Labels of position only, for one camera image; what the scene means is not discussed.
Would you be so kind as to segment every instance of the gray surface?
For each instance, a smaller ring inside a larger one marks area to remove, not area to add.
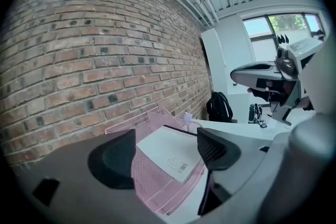
[[[292,130],[277,178],[263,202],[261,223],[276,223],[312,192],[334,156],[333,120],[330,116],[316,115]]]
[[[234,195],[248,181],[265,158],[266,153],[259,149],[263,146],[269,146],[271,141],[234,135],[209,128],[205,128],[205,130],[236,144],[242,152],[239,160],[229,169],[213,171],[212,174],[215,182],[220,183],[230,195]]]
[[[256,65],[268,65],[269,67],[267,69],[246,69]],[[234,69],[230,76],[238,84],[263,92],[265,88],[257,88],[258,79],[283,80],[281,72],[274,61],[249,63]]]
[[[164,223],[137,198],[134,190],[110,189],[88,169],[92,149],[123,133],[97,136],[49,154],[19,179],[28,198],[57,223]],[[43,178],[60,181],[50,207],[31,194]]]
[[[226,203],[194,223],[254,223],[278,173],[287,140],[288,133],[275,136],[265,158],[246,184]]]

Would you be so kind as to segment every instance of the white wall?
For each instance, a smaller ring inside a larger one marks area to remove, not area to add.
[[[317,13],[328,34],[331,30],[331,19],[326,10],[320,7],[303,7],[300,5],[266,7],[246,10],[219,20],[212,29],[202,33],[203,42],[209,60],[214,90],[227,95],[234,118],[239,123],[246,123],[251,103],[265,104],[265,100],[247,93],[243,85],[233,86],[230,73],[237,67],[256,60],[252,43],[245,29],[243,19],[274,13]],[[295,37],[289,37],[292,43]]]
[[[243,21],[237,15],[223,18],[215,26],[226,60],[226,78],[228,94],[246,93],[247,88],[235,83],[230,73],[233,69],[253,62],[249,38]]]
[[[227,95],[225,56],[216,30],[212,28],[203,32],[202,39],[209,62],[214,91]]]

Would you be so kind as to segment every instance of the red brick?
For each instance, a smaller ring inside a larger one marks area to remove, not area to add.
[[[55,63],[75,60],[78,58],[77,50],[62,50],[55,53]]]
[[[133,31],[133,30],[127,30],[127,35],[129,37],[135,37],[135,38],[143,38],[143,33],[138,32],[138,31]]]
[[[31,149],[36,157],[42,157],[49,154],[52,150],[51,147],[47,145],[37,146]]]
[[[20,76],[23,73],[27,73],[37,68],[41,68],[47,65],[51,65],[54,62],[54,54],[47,54],[34,58],[30,61],[25,61],[16,68],[16,75]]]
[[[35,71],[31,71],[24,76],[25,86],[30,86],[35,83],[42,81],[43,79],[43,72],[42,69],[38,69]]]
[[[100,27],[85,27],[81,30],[81,35],[105,35],[103,28]]]
[[[141,24],[141,20],[132,17],[126,17],[126,22],[132,24]]]
[[[78,126],[75,126],[74,122],[69,121],[69,122],[64,122],[58,125],[55,125],[55,132],[58,135],[64,135],[64,134],[68,134],[71,133],[75,130],[80,129]]]
[[[115,97],[115,99],[110,98],[112,103],[115,103],[117,101],[117,97]],[[92,102],[92,106],[93,109],[99,109],[99,108],[103,108],[104,106],[109,106],[112,103],[110,102],[109,96],[100,96],[97,98],[94,98],[92,100],[89,100],[87,102]]]
[[[137,96],[141,96],[141,95],[153,92],[153,91],[154,91],[153,86],[143,86],[143,87],[136,88]]]
[[[25,130],[22,122],[17,123],[17,124],[13,124],[13,125],[6,128],[6,132],[5,132],[6,135],[4,137],[4,140],[21,136],[21,135],[25,134],[25,132],[26,132],[26,130]]]
[[[109,13],[99,13],[99,12],[86,12],[85,18],[101,18],[101,19],[111,19],[111,20],[121,20],[125,21],[124,16],[120,16],[117,14],[109,14]]]
[[[47,67],[45,71],[45,78],[52,78],[63,74],[73,73],[76,71],[83,71],[92,69],[92,60],[78,60],[73,62],[62,63]]]
[[[168,64],[168,59],[167,59],[167,58],[157,57],[157,58],[156,58],[156,62],[157,62],[159,65],[167,65],[167,64]]]
[[[104,57],[95,59],[96,68],[116,67],[119,65],[118,57]]]
[[[183,65],[184,61],[180,59],[168,59],[169,64],[171,65]]]
[[[98,85],[99,93],[117,91],[122,89],[122,87],[123,85],[121,80],[107,81]]]
[[[116,23],[114,20],[109,20],[109,19],[95,19],[94,24],[96,26],[114,27]]]
[[[80,31],[78,28],[72,29],[62,29],[57,32],[57,38],[67,38],[67,37],[78,37],[80,35]]]
[[[153,73],[174,71],[174,66],[151,66]]]
[[[124,84],[125,87],[132,87],[132,86],[137,86],[145,83],[145,77],[136,77],[136,78],[129,78],[129,79],[124,79]]]
[[[172,78],[180,78],[180,77],[184,77],[186,76],[186,72],[182,71],[182,72],[173,72],[172,73]]]
[[[128,67],[109,68],[104,70],[94,70],[83,73],[83,82],[112,79],[131,75],[132,71]]]
[[[23,148],[20,139],[9,141],[8,144],[11,152],[19,151]]]
[[[117,92],[116,96],[118,98],[118,101],[125,101],[128,99],[132,99],[135,97],[135,91],[134,90],[127,90],[127,91],[122,91],[122,92]]]
[[[151,101],[157,101],[159,99],[164,98],[163,91],[161,91],[161,92],[153,92],[149,96],[150,96]]]
[[[159,81],[160,77],[159,75],[151,75],[151,76],[145,76],[145,83],[151,83]]]
[[[31,37],[45,33],[49,31],[49,29],[50,29],[50,24],[36,26],[33,28],[33,31],[31,32]]]
[[[133,55],[146,55],[146,50],[142,47],[128,47],[128,51]]]
[[[158,103],[159,103],[159,106],[166,106],[176,100],[179,99],[179,95],[178,93],[174,94],[174,95],[171,95],[169,97],[166,97],[164,99],[161,99]]]
[[[84,5],[77,5],[77,6],[65,6],[56,9],[56,13],[68,13],[68,12],[94,12],[94,6],[84,6]]]
[[[11,69],[11,70],[6,71],[5,73],[3,73],[1,75],[2,85],[10,82],[14,78],[15,78],[15,69]]]
[[[61,109],[63,119],[68,119],[77,115],[85,114],[85,106],[81,103],[68,105]]]
[[[38,142],[45,142],[55,138],[54,128],[50,127],[34,133]]]
[[[123,39],[124,38],[122,37],[111,37],[111,36],[95,37],[94,43],[95,45],[120,45],[123,44]]]
[[[69,103],[94,95],[96,95],[94,87],[85,86],[76,88],[75,90],[68,90],[50,95],[46,98],[46,104],[48,108],[52,108],[60,104]]]
[[[186,94],[187,94],[187,91],[184,90],[184,91],[180,92],[178,96],[179,96],[180,98],[182,98],[182,97],[186,96]]]
[[[27,148],[27,147],[37,144],[37,139],[36,139],[35,134],[25,135],[19,138],[19,141],[23,148]]]
[[[70,49],[73,47],[90,46],[92,44],[93,40],[91,37],[72,37],[60,40],[57,39],[46,43],[46,51],[49,52],[60,49]]]
[[[161,81],[160,83],[156,83],[154,85],[154,89],[156,91],[158,91],[158,90],[169,88],[169,87],[172,87],[172,86],[175,86],[175,85],[177,85],[175,80]]]
[[[17,164],[22,163],[26,161],[31,161],[32,159],[35,159],[36,156],[31,150],[27,150],[24,152],[19,152],[15,154],[10,154],[6,156],[6,159],[9,164]]]
[[[78,74],[60,77],[56,80],[56,86],[59,90],[78,86],[79,84],[80,79]]]
[[[45,110],[44,98],[38,98],[30,101],[27,105],[29,115],[34,115]]]
[[[149,103],[150,101],[151,100],[149,97],[139,97],[139,98],[132,99],[130,102],[130,106],[131,106],[131,109],[136,109],[140,106],[143,106]]]
[[[41,117],[43,118],[44,125],[49,125],[61,120],[59,111],[51,111],[41,115]]]
[[[133,29],[133,30],[136,30],[136,31],[149,33],[148,28],[144,27],[144,26],[141,26],[141,25],[128,24],[128,23],[124,23],[124,22],[116,22],[115,24],[116,24],[115,26],[119,27],[119,28]],[[137,34],[135,34],[135,33],[130,33],[129,34],[129,32],[128,32],[128,36],[137,37],[137,36],[134,36],[134,35],[137,35]]]
[[[134,75],[146,75],[149,74],[150,68],[149,67],[133,67]]]
[[[171,79],[172,75],[170,73],[163,73],[160,74],[160,79],[161,80],[167,80],[167,79]]]
[[[95,125],[99,122],[102,122],[103,120],[104,120],[103,115],[99,111],[99,112],[96,112],[94,114],[90,114],[90,115],[86,115],[86,116],[83,116],[81,118],[78,118],[78,119],[74,120],[74,123],[75,123],[76,126],[84,128],[84,127]]]
[[[150,33],[151,33],[152,35],[156,35],[156,36],[162,37],[162,34],[161,34],[160,31],[156,31],[156,30],[154,30],[154,29],[152,29],[152,28],[150,28],[149,31],[150,31]]]
[[[27,116],[25,107],[13,109],[1,116],[0,126],[4,127],[16,121],[22,120]]]
[[[35,58],[37,56],[44,54],[45,50],[46,50],[45,45],[35,46],[33,48],[26,50],[26,60],[29,60],[31,58]]]
[[[74,12],[74,13],[65,13],[65,14],[62,14],[62,19],[63,20],[80,19],[80,18],[83,18],[83,17],[84,17],[84,12]]]
[[[123,56],[120,58],[122,65],[149,65],[155,63],[154,57]]]
[[[130,111],[130,106],[128,103],[116,105],[110,109],[105,110],[105,115],[108,120],[114,119],[117,116],[123,115]]]
[[[163,94],[164,94],[165,97],[168,97],[168,96],[174,94],[174,92],[175,92],[175,91],[174,91],[174,88],[170,88],[170,89],[166,89],[166,90],[164,90],[164,91],[163,91]]]
[[[66,146],[70,144],[70,139],[68,137],[64,137],[60,140],[56,140],[54,142],[51,142],[49,147],[51,147],[51,149],[54,151],[62,146]]]

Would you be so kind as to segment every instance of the desk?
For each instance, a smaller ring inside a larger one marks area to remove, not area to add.
[[[273,140],[274,136],[279,133],[276,129],[261,129],[257,124],[242,123],[224,123],[203,120],[193,120],[204,128],[212,128],[219,131],[230,132],[236,135]],[[207,171],[197,183],[194,190],[184,200],[184,202],[170,216],[158,216],[168,224],[185,224],[199,218],[197,215],[198,207],[203,198],[206,185]]]

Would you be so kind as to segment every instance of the black object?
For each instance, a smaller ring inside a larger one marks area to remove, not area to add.
[[[96,147],[89,155],[92,175],[102,184],[114,189],[134,189],[131,176],[135,156],[135,130]]]
[[[197,128],[197,150],[209,172],[226,170],[240,157],[240,148],[201,127]]]
[[[284,36],[281,34],[281,43],[286,43]]]
[[[213,92],[206,104],[206,111],[210,121],[231,122],[233,112],[226,96],[221,92]]]
[[[42,202],[42,204],[49,206],[58,185],[58,180],[45,178],[35,188],[33,195],[36,199]]]
[[[197,128],[197,149],[209,170],[204,195],[198,208],[198,215],[203,216],[222,204],[222,201],[213,192],[213,189],[216,189],[216,184],[212,180],[212,171],[229,169],[238,161],[241,151],[236,144],[201,127]],[[230,196],[224,189],[222,192],[225,192],[228,197]]]
[[[263,151],[263,152],[268,152],[269,150],[269,146],[263,146],[262,148],[259,149],[260,151]]]
[[[203,198],[197,212],[199,216],[203,216],[211,212],[222,204],[222,201],[212,191],[213,185],[214,183],[211,180],[210,173],[208,173]]]

